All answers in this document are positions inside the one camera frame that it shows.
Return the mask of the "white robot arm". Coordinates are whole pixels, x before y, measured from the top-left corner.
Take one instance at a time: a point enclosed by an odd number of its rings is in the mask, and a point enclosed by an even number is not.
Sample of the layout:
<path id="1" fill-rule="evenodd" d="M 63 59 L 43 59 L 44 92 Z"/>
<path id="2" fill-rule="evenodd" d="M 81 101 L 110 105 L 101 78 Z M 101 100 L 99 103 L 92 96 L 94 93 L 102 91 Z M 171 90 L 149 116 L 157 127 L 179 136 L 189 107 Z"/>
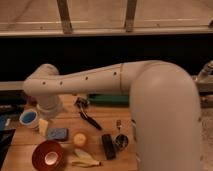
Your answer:
<path id="1" fill-rule="evenodd" d="M 138 61 L 61 75 L 51 64 L 23 83 L 42 114 L 60 110 L 61 94 L 122 93 L 129 96 L 138 171 L 202 171 L 199 93 L 181 67 Z"/>

